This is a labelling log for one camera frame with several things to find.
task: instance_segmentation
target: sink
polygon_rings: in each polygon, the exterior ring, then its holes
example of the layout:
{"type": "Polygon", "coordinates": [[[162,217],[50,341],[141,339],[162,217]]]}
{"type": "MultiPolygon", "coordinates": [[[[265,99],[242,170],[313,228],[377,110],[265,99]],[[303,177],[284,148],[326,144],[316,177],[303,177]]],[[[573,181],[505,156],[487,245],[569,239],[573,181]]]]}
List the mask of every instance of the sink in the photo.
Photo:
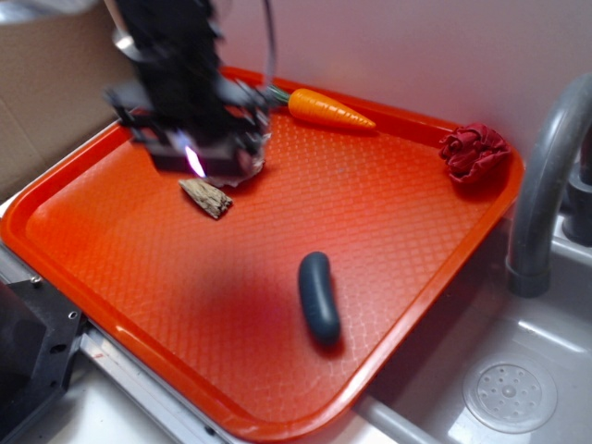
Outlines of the sink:
{"type": "Polygon", "coordinates": [[[591,250],[554,238],[550,290],[523,299],[506,290],[508,233],[504,220],[366,393],[439,442],[587,443],[591,250]]]}

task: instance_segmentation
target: toy carrot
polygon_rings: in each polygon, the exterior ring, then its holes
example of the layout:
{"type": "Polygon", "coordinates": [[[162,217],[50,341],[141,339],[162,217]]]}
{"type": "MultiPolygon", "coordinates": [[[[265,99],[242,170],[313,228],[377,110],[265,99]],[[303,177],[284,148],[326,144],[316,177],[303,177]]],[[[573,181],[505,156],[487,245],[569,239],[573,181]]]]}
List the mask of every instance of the toy carrot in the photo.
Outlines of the toy carrot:
{"type": "Polygon", "coordinates": [[[319,92],[299,88],[289,94],[275,85],[269,89],[274,98],[281,105],[287,105],[290,114],[300,120],[350,130],[373,130],[376,127],[369,118],[319,92]]]}

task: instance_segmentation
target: sink drain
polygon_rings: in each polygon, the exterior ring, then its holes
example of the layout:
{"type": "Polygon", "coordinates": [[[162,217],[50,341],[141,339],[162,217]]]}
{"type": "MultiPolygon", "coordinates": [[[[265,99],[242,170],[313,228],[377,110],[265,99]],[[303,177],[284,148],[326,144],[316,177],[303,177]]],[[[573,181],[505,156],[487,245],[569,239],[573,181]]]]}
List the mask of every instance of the sink drain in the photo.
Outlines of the sink drain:
{"type": "Polygon", "coordinates": [[[491,355],[471,367],[463,395],[480,422],[504,433],[535,430],[548,421],[557,405],[557,389],[549,372],[513,354],[491,355]]]}

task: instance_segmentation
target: crumpled red towel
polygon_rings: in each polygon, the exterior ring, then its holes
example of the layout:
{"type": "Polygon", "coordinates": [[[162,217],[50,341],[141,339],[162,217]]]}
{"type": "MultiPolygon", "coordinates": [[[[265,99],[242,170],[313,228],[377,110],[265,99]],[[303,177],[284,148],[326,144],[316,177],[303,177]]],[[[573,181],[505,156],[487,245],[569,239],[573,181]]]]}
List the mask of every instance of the crumpled red towel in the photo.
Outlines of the crumpled red towel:
{"type": "Polygon", "coordinates": [[[440,143],[440,157],[446,160],[450,178],[457,183],[473,183],[511,153],[510,146],[493,129],[482,123],[457,128],[440,143]]]}

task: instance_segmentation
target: wood chip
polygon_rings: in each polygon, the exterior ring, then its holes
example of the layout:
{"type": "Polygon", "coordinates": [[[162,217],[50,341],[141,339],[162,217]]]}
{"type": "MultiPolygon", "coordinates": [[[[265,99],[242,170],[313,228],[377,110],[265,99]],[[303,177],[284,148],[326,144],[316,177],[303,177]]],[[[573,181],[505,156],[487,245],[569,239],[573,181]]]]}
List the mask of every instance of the wood chip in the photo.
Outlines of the wood chip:
{"type": "Polygon", "coordinates": [[[214,219],[218,219],[232,205],[232,199],[224,192],[201,179],[182,179],[179,185],[214,219]]]}

